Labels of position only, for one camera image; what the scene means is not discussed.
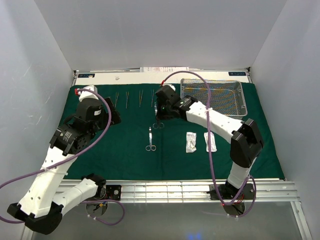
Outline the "steel tweezers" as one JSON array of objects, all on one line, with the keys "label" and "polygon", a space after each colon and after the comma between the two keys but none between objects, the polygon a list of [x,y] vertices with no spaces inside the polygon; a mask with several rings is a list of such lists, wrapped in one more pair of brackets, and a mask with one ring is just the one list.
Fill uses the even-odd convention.
[{"label": "steel tweezers", "polygon": [[125,109],[128,109],[129,94],[129,91],[125,92]]},{"label": "steel tweezers", "polygon": [[114,107],[117,107],[117,103],[118,103],[118,98],[119,98],[119,92],[115,93],[115,101],[114,101]]},{"label": "steel tweezers", "polygon": [[139,91],[139,107],[141,107],[144,90]]},{"label": "steel tweezers", "polygon": [[152,89],[152,90],[150,91],[150,106],[151,106],[151,107],[153,107],[153,105],[154,105],[154,94],[155,94],[155,90]]}]

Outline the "green surgical cloth wrap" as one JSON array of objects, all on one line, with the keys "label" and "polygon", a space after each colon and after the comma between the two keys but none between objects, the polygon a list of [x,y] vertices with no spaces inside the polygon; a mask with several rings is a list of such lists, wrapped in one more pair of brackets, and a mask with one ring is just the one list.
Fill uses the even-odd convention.
[{"label": "green surgical cloth wrap", "polygon": [[[207,180],[229,176],[233,163],[230,145],[222,137],[214,137],[217,151],[209,155],[204,138],[206,129],[200,125],[174,118],[166,120],[164,128],[153,129],[155,111],[151,107],[152,89],[155,99],[158,84],[97,86],[98,93],[111,98],[113,103],[116,92],[119,92],[116,109],[121,123],[110,126],[104,136],[95,137],[97,144],[71,165],[68,179],[80,179],[92,173],[107,180],[132,181]],[[143,97],[139,107],[141,90]],[[155,151],[146,151],[149,127]],[[196,151],[192,153],[186,153],[187,132],[196,133]]]}]

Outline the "plastic packet printed label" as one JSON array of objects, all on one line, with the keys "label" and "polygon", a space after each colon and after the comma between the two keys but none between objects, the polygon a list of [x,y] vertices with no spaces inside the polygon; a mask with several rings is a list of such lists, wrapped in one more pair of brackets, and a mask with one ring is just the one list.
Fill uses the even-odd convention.
[{"label": "plastic packet printed label", "polygon": [[186,133],[186,147],[185,147],[186,153],[193,153],[197,150],[196,140],[197,140],[196,133],[194,133],[194,132],[187,132]]}]

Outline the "steel surgical scissors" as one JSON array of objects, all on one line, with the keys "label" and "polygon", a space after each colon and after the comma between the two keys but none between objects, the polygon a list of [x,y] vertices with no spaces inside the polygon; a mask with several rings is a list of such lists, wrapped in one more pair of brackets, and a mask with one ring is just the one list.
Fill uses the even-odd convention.
[{"label": "steel surgical scissors", "polygon": [[145,150],[150,152],[150,151],[155,151],[157,147],[153,144],[152,142],[153,135],[152,135],[152,129],[149,127],[148,129],[148,145],[145,147]]}]

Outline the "plastic packet black yellow part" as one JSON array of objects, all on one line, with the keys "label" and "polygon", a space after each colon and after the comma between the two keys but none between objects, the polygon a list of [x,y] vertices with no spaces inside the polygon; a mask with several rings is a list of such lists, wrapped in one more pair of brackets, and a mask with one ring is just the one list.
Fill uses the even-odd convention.
[{"label": "plastic packet black yellow part", "polygon": [[211,150],[212,153],[217,151],[215,136],[213,132],[210,132],[210,134],[208,132],[205,132],[204,140],[205,140],[207,152],[209,152],[209,149]]}]

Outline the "metal mesh instrument tray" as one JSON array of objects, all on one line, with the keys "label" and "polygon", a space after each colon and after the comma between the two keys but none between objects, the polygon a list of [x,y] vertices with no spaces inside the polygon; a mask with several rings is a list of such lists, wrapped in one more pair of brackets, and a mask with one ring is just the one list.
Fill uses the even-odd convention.
[{"label": "metal mesh instrument tray", "polygon": [[248,114],[242,84],[236,80],[206,80],[183,78],[180,97],[191,96],[204,105],[210,90],[210,107],[228,117],[241,120]]}]

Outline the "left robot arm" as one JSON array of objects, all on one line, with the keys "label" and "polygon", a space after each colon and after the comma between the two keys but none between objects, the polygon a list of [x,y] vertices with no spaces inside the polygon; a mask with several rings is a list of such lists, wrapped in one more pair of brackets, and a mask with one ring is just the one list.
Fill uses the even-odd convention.
[{"label": "left robot arm", "polygon": [[106,180],[94,173],[82,177],[71,189],[56,191],[67,175],[77,154],[90,145],[99,131],[108,124],[121,122],[120,114],[110,98],[104,101],[110,108],[107,113],[102,101],[95,98],[81,100],[74,114],[69,115],[50,140],[46,158],[31,187],[17,203],[12,203],[7,213],[22,221],[30,230],[44,235],[51,234],[63,216],[86,200],[101,200],[107,193]]}]

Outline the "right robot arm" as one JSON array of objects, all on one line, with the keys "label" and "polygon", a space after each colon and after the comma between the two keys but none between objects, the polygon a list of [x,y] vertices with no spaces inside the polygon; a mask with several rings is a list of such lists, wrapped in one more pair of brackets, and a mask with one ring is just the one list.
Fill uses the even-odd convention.
[{"label": "right robot arm", "polygon": [[169,84],[155,95],[158,120],[183,119],[217,134],[230,145],[230,173],[224,184],[214,185],[211,193],[219,200],[235,201],[244,193],[250,170],[264,148],[257,123],[251,118],[241,121],[223,115],[192,96],[181,98]]}]

